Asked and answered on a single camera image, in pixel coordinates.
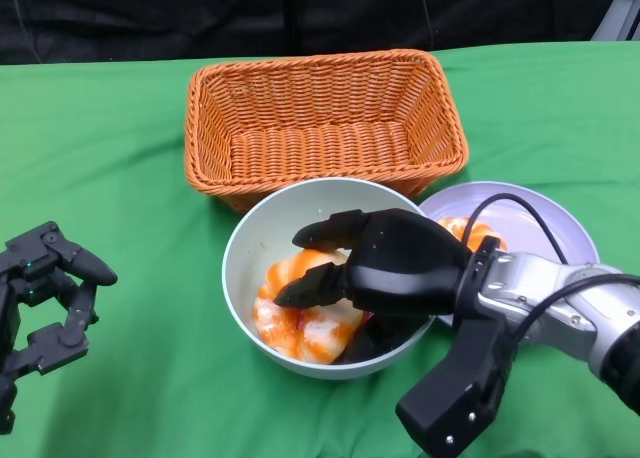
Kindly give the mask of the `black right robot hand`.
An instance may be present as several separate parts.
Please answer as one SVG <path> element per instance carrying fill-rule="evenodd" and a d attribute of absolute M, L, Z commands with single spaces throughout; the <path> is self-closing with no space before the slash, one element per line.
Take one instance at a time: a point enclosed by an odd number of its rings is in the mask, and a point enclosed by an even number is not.
<path fill-rule="evenodd" d="M 299 230 L 293 244 L 346 249 L 342 265 L 318 265 L 281 290 L 276 304 L 306 309 L 348 299 L 371 313 L 338 358 L 352 364 L 382 356 L 430 318 L 450 315 L 471 252 L 438 223 L 413 212 L 351 210 Z"/>

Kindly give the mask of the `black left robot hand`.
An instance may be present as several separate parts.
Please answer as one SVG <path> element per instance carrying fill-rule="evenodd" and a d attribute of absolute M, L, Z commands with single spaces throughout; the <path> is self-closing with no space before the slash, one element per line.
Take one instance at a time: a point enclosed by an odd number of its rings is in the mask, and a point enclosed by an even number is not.
<path fill-rule="evenodd" d="M 1 433 L 12 432 L 16 381 L 32 372 L 41 375 L 88 353 L 86 330 L 97 323 L 97 288 L 111 286 L 116 273 L 89 250 L 68 240 L 50 221 L 6 242 L 1 252 Z M 36 307 L 56 299 L 67 312 L 62 323 L 49 324 L 15 348 L 19 306 Z"/>

